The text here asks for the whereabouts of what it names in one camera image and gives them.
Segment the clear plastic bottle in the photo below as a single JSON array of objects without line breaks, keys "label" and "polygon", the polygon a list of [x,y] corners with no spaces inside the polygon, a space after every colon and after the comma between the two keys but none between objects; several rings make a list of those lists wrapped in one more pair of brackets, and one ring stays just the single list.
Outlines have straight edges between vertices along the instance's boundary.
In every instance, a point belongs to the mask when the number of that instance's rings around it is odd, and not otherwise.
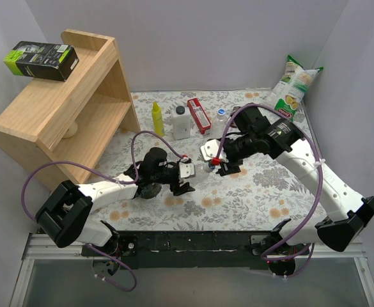
[{"label": "clear plastic bottle", "polygon": [[208,163],[195,164],[196,176],[190,178],[191,184],[199,184],[206,181],[214,169],[208,167]]},{"label": "clear plastic bottle", "polygon": [[219,115],[216,113],[216,116],[212,119],[212,124],[210,128],[210,139],[222,138],[227,122],[228,122],[227,112],[225,115]]}]

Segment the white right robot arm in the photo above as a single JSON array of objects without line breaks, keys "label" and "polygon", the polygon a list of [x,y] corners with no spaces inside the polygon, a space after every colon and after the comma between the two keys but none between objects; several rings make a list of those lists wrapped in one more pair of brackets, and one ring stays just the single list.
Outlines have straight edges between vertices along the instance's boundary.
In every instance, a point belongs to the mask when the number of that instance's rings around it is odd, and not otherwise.
[{"label": "white right robot arm", "polygon": [[313,141],[291,120],[281,116],[274,123],[260,113],[261,105],[247,104],[233,113],[241,135],[211,139],[201,147],[202,156],[219,166],[217,174],[240,172],[243,160],[254,154],[268,155],[293,173],[315,196],[325,215],[309,213],[297,223],[285,219],[270,234],[253,244],[261,256],[286,254],[298,244],[321,243],[343,252],[374,216],[374,196],[365,198],[348,186],[326,165]]}]

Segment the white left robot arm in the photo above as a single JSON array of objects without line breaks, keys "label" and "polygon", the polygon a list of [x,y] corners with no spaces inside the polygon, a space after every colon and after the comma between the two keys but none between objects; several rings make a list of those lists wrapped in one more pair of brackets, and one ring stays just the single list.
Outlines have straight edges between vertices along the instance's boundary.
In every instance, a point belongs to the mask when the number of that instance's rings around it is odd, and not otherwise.
[{"label": "white left robot arm", "polygon": [[192,192],[187,180],[195,175],[190,158],[183,156],[169,162],[165,150],[153,147],[143,160],[112,180],[79,185],[69,180],[60,183],[35,219],[59,248],[79,241],[95,245],[103,255],[110,256],[118,248],[114,228],[106,222],[90,220],[92,211],[119,200],[153,198],[162,185],[168,185],[175,196]]}]

